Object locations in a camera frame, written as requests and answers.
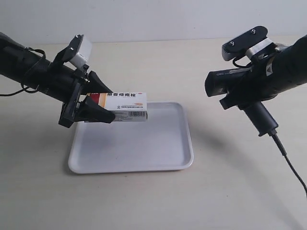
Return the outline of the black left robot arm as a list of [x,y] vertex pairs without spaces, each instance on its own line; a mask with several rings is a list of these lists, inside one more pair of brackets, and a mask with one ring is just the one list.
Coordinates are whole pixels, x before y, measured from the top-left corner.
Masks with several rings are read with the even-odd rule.
[[41,92],[62,102],[61,126],[69,128],[80,121],[110,124],[115,115],[89,96],[112,92],[88,70],[91,51],[92,43],[78,34],[49,61],[44,50],[25,47],[1,33],[0,73],[20,83],[22,92]]

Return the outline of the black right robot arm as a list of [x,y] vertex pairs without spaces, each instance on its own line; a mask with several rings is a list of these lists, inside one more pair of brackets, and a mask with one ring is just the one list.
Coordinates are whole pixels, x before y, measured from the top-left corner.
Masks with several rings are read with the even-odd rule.
[[220,100],[226,110],[233,106],[266,101],[307,82],[307,37],[253,67]]

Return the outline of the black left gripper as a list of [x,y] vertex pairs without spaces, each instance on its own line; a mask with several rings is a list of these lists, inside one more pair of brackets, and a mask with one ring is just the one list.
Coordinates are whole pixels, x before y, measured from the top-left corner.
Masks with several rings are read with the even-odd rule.
[[71,127],[76,118],[77,122],[108,124],[115,120],[111,111],[99,106],[90,96],[86,96],[77,109],[81,94],[112,93],[94,71],[87,73],[88,69],[89,66],[84,64],[72,70],[63,61],[54,61],[48,68],[47,73],[51,78],[48,95],[62,102],[59,117],[61,126]]

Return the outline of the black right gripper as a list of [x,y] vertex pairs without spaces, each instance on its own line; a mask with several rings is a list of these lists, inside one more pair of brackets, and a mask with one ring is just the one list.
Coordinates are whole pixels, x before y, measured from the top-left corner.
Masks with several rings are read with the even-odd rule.
[[280,54],[270,55],[252,70],[248,71],[233,86],[230,92],[220,100],[224,110],[231,107],[246,107],[249,104],[270,100],[281,92],[277,83],[280,73],[275,68],[275,62]]

